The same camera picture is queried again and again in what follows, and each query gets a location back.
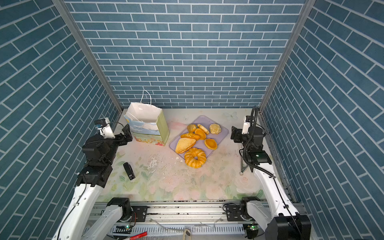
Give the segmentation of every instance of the purple tray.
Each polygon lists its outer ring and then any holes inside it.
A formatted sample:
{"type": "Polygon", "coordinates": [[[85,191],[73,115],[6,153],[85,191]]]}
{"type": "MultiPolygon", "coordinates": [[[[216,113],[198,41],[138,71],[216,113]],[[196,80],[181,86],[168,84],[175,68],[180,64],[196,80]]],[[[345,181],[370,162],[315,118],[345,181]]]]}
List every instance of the purple tray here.
{"type": "MultiPolygon", "coordinates": [[[[191,122],[191,124],[195,124],[197,126],[197,124],[201,124],[203,125],[204,127],[206,127],[208,130],[209,130],[209,126],[212,124],[212,123],[217,123],[215,121],[213,121],[212,119],[210,118],[207,118],[206,116],[204,115],[200,115],[198,118],[196,118],[193,122],[191,122]]],[[[229,131],[228,129],[226,129],[225,127],[223,127],[222,125],[220,125],[221,127],[221,133],[219,134],[207,134],[207,138],[212,138],[216,141],[217,145],[219,145],[221,143],[221,141],[223,141],[223,139],[228,135],[229,131]]],[[[185,134],[187,133],[188,130],[187,128],[185,128],[182,132],[180,132],[173,140],[172,142],[169,143],[169,147],[175,151],[176,149],[176,145],[177,145],[177,142],[179,141],[180,139],[180,136],[182,134],[185,134]]],[[[207,158],[209,157],[209,155],[211,155],[211,153],[214,151],[212,149],[209,149],[205,146],[204,144],[204,141],[203,140],[197,140],[196,144],[193,146],[193,147],[196,147],[196,148],[199,148],[201,150],[203,150],[205,152],[205,154],[207,155],[207,158]]],[[[184,153],[180,153],[179,156],[182,157],[182,159],[184,159],[184,153]]]]}

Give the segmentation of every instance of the bread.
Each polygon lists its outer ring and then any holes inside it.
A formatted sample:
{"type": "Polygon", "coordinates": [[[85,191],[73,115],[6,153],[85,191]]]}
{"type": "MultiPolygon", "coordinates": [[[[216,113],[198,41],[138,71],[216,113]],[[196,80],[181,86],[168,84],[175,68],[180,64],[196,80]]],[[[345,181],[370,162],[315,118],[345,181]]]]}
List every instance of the bread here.
{"type": "Polygon", "coordinates": [[[221,127],[217,123],[213,123],[209,126],[209,130],[212,134],[219,134],[221,133],[221,127]]]}
{"type": "Polygon", "coordinates": [[[214,139],[211,139],[211,138],[207,138],[205,141],[204,141],[204,144],[207,148],[209,149],[212,149],[212,150],[215,150],[217,149],[217,143],[214,139]]]}
{"type": "Polygon", "coordinates": [[[189,167],[199,168],[207,161],[205,152],[201,149],[195,147],[191,148],[188,152],[184,154],[185,163],[189,167]]]}
{"type": "Polygon", "coordinates": [[[189,124],[189,125],[187,126],[187,130],[188,130],[188,132],[194,132],[196,129],[197,129],[197,127],[196,127],[195,124],[189,124]]]}
{"type": "Polygon", "coordinates": [[[193,132],[189,132],[189,133],[183,134],[180,137],[193,138],[193,139],[196,139],[196,140],[200,139],[200,135],[194,134],[193,132]]]}
{"type": "Polygon", "coordinates": [[[204,132],[205,134],[209,134],[208,129],[206,129],[203,125],[198,124],[197,127],[200,128],[201,130],[203,130],[203,132],[204,132]]]}
{"type": "Polygon", "coordinates": [[[184,153],[188,151],[191,147],[193,147],[196,143],[196,139],[193,138],[180,138],[177,142],[175,152],[176,153],[184,153]]]}
{"type": "Polygon", "coordinates": [[[200,140],[205,140],[207,138],[205,132],[203,132],[203,130],[201,130],[200,128],[196,129],[195,134],[200,136],[200,140]]]}

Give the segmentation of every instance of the blue brick wall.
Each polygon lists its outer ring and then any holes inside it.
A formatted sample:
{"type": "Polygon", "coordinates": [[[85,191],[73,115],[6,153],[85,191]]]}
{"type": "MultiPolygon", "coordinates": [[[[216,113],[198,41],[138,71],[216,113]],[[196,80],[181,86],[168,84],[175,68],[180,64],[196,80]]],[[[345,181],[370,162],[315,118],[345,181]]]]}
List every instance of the blue brick wall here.
{"type": "Polygon", "coordinates": [[[320,239],[384,239],[383,13],[317,0],[264,112],[320,239]]]}
{"type": "Polygon", "coordinates": [[[305,0],[66,1],[121,104],[259,105],[305,0]]]}
{"type": "Polygon", "coordinates": [[[0,1],[0,239],[52,237],[117,112],[51,0],[0,1]]]}

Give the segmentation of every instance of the red marker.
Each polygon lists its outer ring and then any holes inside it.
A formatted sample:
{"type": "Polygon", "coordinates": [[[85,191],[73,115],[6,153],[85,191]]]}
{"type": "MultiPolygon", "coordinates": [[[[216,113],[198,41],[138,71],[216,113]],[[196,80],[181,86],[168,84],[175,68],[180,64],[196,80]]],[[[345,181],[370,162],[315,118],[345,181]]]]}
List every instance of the red marker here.
{"type": "Polygon", "coordinates": [[[129,240],[135,240],[135,239],[138,239],[138,238],[141,238],[141,237],[144,237],[147,235],[147,232],[143,232],[139,235],[136,235],[136,236],[133,236],[133,237],[130,237],[129,240]]]}

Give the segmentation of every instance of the floral tablecloth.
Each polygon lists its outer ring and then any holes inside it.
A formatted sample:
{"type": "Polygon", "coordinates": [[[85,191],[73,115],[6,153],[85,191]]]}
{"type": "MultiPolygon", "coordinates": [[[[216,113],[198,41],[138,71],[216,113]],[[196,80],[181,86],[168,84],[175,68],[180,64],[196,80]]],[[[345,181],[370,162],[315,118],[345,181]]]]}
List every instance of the floral tablecloth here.
{"type": "MultiPolygon", "coordinates": [[[[113,171],[97,201],[108,202],[113,197],[128,197],[130,201],[232,200],[251,195],[265,198],[260,182],[249,168],[239,174],[241,145],[234,143],[230,134],[199,169],[188,167],[168,146],[199,115],[230,130],[232,126],[242,128],[246,114],[250,114],[250,109],[164,109],[170,131],[166,146],[133,140],[119,147],[113,171]],[[125,162],[135,173],[132,181],[122,166],[125,162]]],[[[123,117],[120,122],[126,123],[123,117]]],[[[266,142],[264,149],[269,153],[266,142]]]]}

